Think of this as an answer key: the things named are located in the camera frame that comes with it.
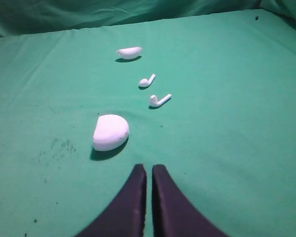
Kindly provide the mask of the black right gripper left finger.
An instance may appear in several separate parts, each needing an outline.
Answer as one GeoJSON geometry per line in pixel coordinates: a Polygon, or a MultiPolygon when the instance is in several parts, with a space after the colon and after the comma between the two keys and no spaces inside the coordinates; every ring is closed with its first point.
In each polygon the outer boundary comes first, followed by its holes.
{"type": "Polygon", "coordinates": [[[142,237],[145,228],[147,174],[142,164],[134,165],[125,184],[78,237],[142,237]]]}

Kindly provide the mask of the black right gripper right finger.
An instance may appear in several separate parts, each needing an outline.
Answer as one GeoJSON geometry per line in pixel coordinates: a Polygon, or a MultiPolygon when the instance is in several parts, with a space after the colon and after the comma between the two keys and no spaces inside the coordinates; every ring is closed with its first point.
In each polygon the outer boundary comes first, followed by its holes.
{"type": "Polygon", "coordinates": [[[152,168],[152,220],[155,237],[225,237],[185,197],[166,166],[152,168]]]}

